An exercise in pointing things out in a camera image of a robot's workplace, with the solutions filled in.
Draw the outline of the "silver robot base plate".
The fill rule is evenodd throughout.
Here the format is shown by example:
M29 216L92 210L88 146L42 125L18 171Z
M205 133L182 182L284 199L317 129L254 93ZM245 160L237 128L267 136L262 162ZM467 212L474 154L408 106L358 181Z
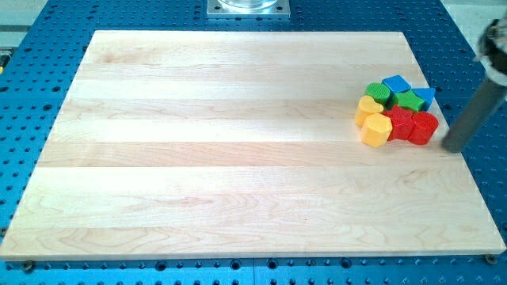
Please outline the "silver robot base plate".
M208 18L290 17L289 0L207 0Z

